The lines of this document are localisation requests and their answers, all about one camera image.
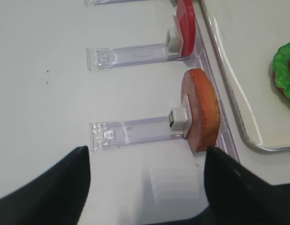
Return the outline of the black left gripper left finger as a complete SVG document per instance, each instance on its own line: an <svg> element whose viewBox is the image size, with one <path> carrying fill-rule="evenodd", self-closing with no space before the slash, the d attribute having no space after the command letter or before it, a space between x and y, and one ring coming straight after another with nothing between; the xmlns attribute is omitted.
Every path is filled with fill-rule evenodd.
<svg viewBox="0 0 290 225"><path fill-rule="evenodd" d="M0 225L76 225L91 184L89 150L77 147L0 199Z"/></svg>

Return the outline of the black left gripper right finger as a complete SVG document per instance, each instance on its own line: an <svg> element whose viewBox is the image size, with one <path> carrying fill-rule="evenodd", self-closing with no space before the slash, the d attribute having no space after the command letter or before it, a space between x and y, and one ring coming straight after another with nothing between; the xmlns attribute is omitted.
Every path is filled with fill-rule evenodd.
<svg viewBox="0 0 290 225"><path fill-rule="evenodd" d="M217 147L206 152L204 188L217 225L290 225L290 193L268 184Z"/></svg>

